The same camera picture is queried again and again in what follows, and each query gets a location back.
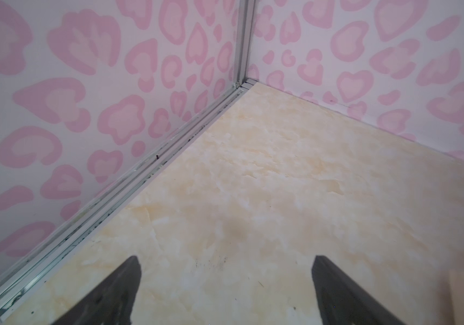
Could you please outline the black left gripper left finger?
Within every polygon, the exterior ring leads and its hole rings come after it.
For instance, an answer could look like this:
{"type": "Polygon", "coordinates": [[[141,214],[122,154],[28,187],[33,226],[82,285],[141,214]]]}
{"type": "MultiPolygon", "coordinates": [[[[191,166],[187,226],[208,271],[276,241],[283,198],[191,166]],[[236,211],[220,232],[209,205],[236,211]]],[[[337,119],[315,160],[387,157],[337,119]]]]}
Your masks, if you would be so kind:
{"type": "Polygon", "coordinates": [[[133,255],[54,323],[131,324],[140,282],[141,265],[133,255]]]}

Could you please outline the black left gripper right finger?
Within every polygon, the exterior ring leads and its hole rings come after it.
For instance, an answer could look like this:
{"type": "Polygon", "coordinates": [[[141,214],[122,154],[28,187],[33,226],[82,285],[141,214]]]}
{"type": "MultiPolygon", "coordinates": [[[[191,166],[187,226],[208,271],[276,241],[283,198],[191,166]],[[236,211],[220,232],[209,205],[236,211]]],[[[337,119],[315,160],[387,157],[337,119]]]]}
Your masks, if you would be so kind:
{"type": "Polygon", "coordinates": [[[326,256],[315,257],[311,269],[323,324],[402,324],[326,256]]]}

